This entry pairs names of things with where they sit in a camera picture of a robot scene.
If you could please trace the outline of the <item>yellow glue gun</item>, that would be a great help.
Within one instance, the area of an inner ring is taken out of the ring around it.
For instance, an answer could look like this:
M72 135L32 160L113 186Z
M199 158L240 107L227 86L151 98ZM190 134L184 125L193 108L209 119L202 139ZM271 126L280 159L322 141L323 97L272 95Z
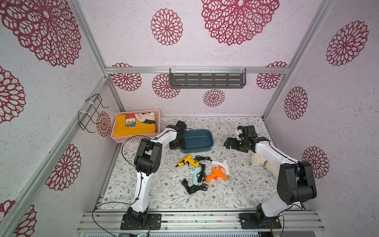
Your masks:
M192 165L195 168L199 167L199 162L196 162L193 158L192 155L186 155L184 158L182 158L178 164L175 167L182 167L184 165Z

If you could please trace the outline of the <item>dark teal storage box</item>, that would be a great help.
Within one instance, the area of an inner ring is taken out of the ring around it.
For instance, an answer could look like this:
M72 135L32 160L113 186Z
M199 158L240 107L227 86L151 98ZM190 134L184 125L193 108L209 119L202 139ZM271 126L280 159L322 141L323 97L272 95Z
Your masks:
M184 134L185 147L180 151L184 154L208 152L214 145L211 131L207 129L196 129L186 131Z

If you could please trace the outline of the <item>white glue gun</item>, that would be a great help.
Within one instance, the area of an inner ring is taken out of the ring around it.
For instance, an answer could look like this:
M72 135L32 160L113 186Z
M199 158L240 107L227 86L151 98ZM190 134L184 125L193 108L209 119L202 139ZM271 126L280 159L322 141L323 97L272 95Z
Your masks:
M221 169L223 169L225 171L226 176L230 175L230 168L229 168L229 165L228 165L226 160L220 162L220 161L213 160L210 157L203 157L203 156L199 156L199 155L196 155L194 160L196 162L210 161L214 166L221 167Z

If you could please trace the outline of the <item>mint green glue gun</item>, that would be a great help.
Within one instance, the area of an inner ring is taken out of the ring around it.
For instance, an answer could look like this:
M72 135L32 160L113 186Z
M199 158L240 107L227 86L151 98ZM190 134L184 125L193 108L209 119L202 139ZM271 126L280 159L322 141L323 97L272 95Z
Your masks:
M186 192L189 195L195 194L198 191L207 191L208 190L208 185L205 183L200 183L198 178L200 177L202 173L202 168L197 167L197 168L192 168L189 171L190 175L192 176L193 184L190 186L189 182L187 179L183 179L181 181L182 186L185 188Z

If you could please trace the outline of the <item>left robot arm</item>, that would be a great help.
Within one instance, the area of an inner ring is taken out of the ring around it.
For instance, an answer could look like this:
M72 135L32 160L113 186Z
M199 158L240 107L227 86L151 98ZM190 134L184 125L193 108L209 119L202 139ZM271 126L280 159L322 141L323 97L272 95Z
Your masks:
M165 130L154 138L144 137L140 140L134 159L137 184L134 201L126 212L126 221L136 227L145 227L148 222L149 191L154 174L160 167L162 150L166 145L176 150L185 147L184 134L187 125L178 121L168 125Z

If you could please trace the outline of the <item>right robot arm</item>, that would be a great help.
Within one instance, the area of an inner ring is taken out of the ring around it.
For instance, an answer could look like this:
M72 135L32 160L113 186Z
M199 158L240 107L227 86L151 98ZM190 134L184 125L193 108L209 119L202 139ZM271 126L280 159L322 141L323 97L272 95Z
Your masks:
M303 203L317 196L317 189L312 165L307 161L298 161L276 148L269 139L260 137L253 125L239 126L238 138L229 137L224 142L226 149L240 152L253 152L255 157L268 162L271 170L278 173L276 194L268 201L257 205L254 215L240 216L241 226L253 223L259 229L283 227L279 216L292 206Z

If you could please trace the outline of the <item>orange glue gun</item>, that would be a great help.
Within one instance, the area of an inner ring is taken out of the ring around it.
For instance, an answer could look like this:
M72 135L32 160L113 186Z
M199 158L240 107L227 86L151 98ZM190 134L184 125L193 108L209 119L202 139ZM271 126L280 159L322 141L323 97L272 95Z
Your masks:
M224 173L225 169L222 166L213 167L212 173L206 178L206 182L210 183L211 180L217 180L218 178L221 178L223 180L228 180L227 175Z

